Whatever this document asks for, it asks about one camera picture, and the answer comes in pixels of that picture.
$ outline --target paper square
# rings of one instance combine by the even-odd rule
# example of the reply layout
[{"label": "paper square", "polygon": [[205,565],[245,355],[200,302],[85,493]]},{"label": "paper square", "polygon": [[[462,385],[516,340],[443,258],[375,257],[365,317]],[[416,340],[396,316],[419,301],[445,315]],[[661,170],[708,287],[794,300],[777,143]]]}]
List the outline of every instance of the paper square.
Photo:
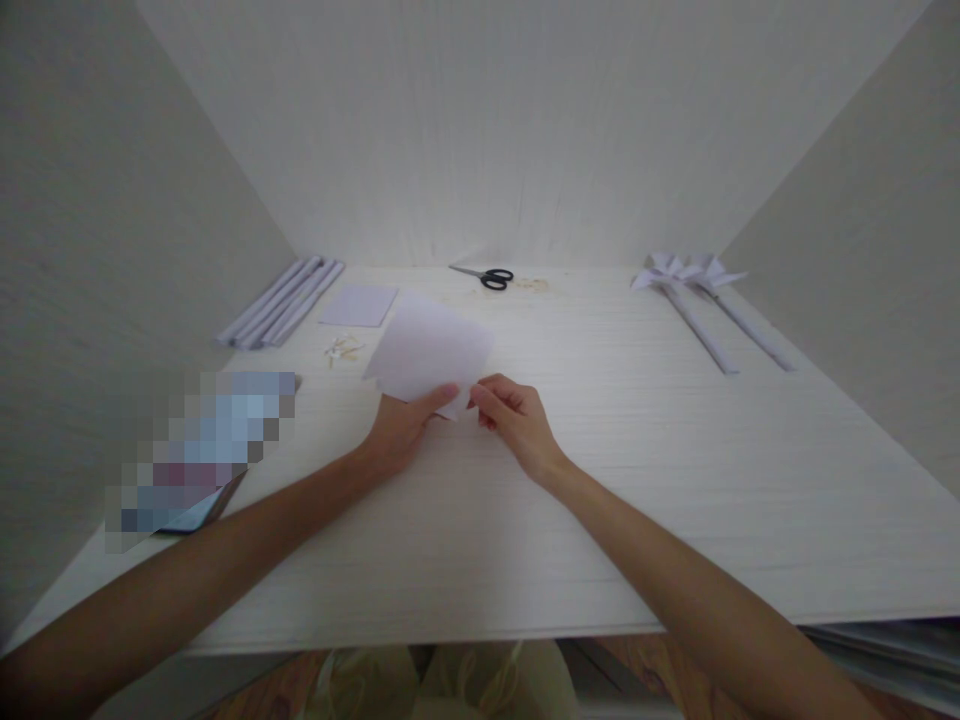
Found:
[{"label": "paper square", "polygon": [[404,293],[363,377],[377,378],[385,395],[404,402],[455,382],[460,394],[437,414],[456,420],[492,349],[493,333],[479,323],[421,295]]},{"label": "paper square", "polygon": [[344,285],[320,315],[325,325],[380,327],[397,296],[395,287]]}]

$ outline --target black scissors handle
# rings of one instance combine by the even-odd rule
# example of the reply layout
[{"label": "black scissors handle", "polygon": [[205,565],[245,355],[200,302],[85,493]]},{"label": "black scissors handle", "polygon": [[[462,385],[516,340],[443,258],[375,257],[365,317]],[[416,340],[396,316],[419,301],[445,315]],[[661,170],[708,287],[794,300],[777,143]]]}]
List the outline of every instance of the black scissors handle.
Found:
[{"label": "black scissors handle", "polygon": [[513,273],[503,268],[487,270],[480,276],[480,284],[490,290],[506,290],[507,283],[513,280]]}]

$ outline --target hand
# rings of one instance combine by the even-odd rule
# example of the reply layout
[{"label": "hand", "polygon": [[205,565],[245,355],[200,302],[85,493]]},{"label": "hand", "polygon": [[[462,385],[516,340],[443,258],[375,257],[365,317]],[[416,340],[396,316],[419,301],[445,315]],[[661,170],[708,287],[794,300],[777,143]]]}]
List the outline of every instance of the hand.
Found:
[{"label": "hand", "polygon": [[410,403],[383,395],[373,427],[354,457],[377,480],[396,475],[413,462],[430,418],[459,392],[450,383]]},{"label": "hand", "polygon": [[523,471],[540,485],[570,463],[553,438],[536,388],[491,375],[470,389],[467,408],[474,406],[480,408],[480,426],[499,433]]}]

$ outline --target forearm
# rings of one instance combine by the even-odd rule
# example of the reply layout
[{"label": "forearm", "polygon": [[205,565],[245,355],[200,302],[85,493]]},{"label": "forearm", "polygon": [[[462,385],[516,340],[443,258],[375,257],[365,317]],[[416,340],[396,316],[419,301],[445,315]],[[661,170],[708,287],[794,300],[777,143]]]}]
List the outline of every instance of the forearm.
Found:
[{"label": "forearm", "polygon": [[879,717],[772,607],[579,468],[564,466],[546,486],[693,659],[748,709],[778,718]]},{"label": "forearm", "polygon": [[25,716],[89,714],[192,640],[375,482],[348,455],[154,555],[5,658],[4,704]]}]

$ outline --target scissors blade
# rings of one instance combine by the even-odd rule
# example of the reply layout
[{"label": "scissors blade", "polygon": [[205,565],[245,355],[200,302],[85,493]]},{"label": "scissors blade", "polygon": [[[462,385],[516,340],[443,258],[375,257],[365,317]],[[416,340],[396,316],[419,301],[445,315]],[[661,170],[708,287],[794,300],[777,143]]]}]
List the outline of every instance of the scissors blade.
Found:
[{"label": "scissors blade", "polygon": [[456,270],[457,272],[466,273],[467,275],[473,275],[474,277],[483,277],[485,273],[477,272],[476,270],[467,270],[466,268],[458,268],[456,265],[447,265],[451,270]]}]

